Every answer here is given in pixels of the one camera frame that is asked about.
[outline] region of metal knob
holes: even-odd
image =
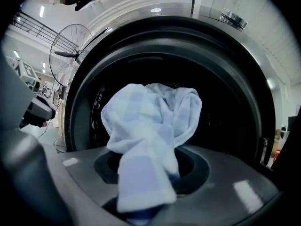
[[[238,25],[241,28],[245,28],[248,22],[244,19],[242,19],[237,14],[231,12],[229,9],[224,8],[222,11],[222,15],[228,19],[230,19],[233,23]]]

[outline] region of metal railing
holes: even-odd
[[[72,53],[78,47],[77,44],[63,35],[58,36],[56,31],[22,11],[18,11],[14,15],[11,24],[55,46],[60,51]]]

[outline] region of fan blade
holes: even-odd
[[[66,52],[60,52],[60,51],[55,51],[56,55],[67,57],[67,58],[75,58],[77,55],[72,54],[72,53],[66,53]]]

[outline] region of white cloth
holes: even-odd
[[[110,135],[107,148],[123,154],[118,169],[119,213],[175,202],[170,182],[179,178],[174,148],[194,134],[201,108],[195,89],[128,84],[102,109]]]

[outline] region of cable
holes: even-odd
[[[55,110],[55,112],[56,112],[56,111],[58,110],[58,108],[60,107],[62,101],[63,101],[63,100],[61,100],[61,102],[60,102],[60,104],[58,105],[58,107],[57,107],[57,109]],[[51,123],[52,120],[53,120],[53,119],[50,120],[50,122],[49,122],[48,125],[46,126],[46,129],[45,129],[44,133],[43,133],[42,135],[40,135],[40,136],[38,137],[38,139],[46,133],[47,128],[48,128],[48,126],[50,125],[50,123]]]

